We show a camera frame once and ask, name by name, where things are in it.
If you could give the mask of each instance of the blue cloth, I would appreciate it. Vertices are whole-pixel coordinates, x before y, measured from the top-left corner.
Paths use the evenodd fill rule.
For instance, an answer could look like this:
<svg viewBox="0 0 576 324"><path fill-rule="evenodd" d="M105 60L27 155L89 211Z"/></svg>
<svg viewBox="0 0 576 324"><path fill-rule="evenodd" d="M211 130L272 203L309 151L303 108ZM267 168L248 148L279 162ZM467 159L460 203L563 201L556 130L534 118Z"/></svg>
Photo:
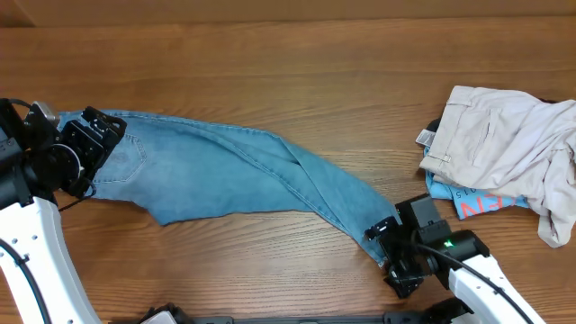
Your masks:
<svg viewBox="0 0 576 324"><path fill-rule="evenodd" d="M428 147L424 148L424 155L428 153L428 150ZM502 197L484 190L443 184L434 181L434 174L430 171L426 171L426 187L432 198L453 200L460 220L509 206L529 208L524 196Z"/></svg>
<svg viewBox="0 0 576 324"><path fill-rule="evenodd" d="M264 130L144 112L123 118L126 134L98 171L95 198L134 202L158 223L233 212L316 212L380 265L364 231L397 212L365 182ZM61 114L60 127L80 112Z"/></svg>

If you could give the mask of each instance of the beige pants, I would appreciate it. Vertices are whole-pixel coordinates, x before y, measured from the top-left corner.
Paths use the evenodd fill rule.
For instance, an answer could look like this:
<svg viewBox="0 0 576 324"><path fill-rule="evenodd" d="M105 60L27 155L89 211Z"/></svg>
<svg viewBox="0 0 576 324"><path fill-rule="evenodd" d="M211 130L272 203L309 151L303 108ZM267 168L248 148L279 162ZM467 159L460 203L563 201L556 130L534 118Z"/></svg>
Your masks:
<svg viewBox="0 0 576 324"><path fill-rule="evenodd" d="M551 247L576 221L576 102L543 103L520 91L457 86L420 167L440 181L524 195Z"/></svg>

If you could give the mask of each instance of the wooden table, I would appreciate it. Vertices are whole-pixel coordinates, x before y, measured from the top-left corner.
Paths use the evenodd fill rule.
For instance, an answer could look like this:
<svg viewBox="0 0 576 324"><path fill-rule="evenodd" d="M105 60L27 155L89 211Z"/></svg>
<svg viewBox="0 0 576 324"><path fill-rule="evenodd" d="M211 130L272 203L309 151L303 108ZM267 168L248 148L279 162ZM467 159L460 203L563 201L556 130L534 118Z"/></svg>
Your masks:
<svg viewBox="0 0 576 324"><path fill-rule="evenodd" d="M0 94L60 111L117 108L276 132L391 202L425 191L419 131L455 85L576 96L576 18L482 18L0 30ZM69 201L59 196L63 203ZM550 323L576 321L576 242L508 208L459 221ZM174 302L189 314L380 314L450 296L429 278L399 301L376 263L313 213L158 226L125 202L63 212L67 247L103 320ZM0 283L0 322L19 322Z"/></svg>

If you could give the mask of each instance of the folded clothing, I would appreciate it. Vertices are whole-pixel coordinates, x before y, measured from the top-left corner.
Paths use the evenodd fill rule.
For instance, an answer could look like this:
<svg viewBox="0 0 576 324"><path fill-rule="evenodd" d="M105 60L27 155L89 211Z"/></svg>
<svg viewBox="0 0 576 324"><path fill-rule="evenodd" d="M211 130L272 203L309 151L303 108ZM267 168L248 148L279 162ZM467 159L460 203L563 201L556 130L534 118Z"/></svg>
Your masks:
<svg viewBox="0 0 576 324"><path fill-rule="evenodd" d="M95 198L134 202L158 223L233 212L316 212L379 265L384 254L364 231L395 216L365 182L264 130L144 112L103 111L126 134L94 178ZM61 114L60 127L80 112Z"/></svg>
<svg viewBox="0 0 576 324"><path fill-rule="evenodd" d="M457 86L420 167L460 186L526 197L538 235L568 242L576 221L576 102Z"/></svg>
<svg viewBox="0 0 576 324"><path fill-rule="evenodd" d="M429 148L424 148L424 155L428 151ZM516 198L504 197L485 190L443 184L434 180L434 174L430 171L426 171L426 188L432 198L454 201L454 207L460 220L485 212L494 212L509 206L528 208L528 203L524 196Z"/></svg>

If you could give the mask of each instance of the white label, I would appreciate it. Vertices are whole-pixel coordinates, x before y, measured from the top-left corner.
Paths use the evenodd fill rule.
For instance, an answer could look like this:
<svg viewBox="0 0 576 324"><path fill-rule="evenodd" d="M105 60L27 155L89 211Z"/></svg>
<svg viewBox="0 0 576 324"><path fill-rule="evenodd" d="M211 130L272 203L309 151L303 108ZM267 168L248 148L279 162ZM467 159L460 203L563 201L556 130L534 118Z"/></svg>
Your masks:
<svg viewBox="0 0 576 324"><path fill-rule="evenodd" d="M416 142L418 144L422 144L424 146L431 147L435 136L436 136L436 134L433 131L422 130L420 132L420 135L418 135Z"/></svg>

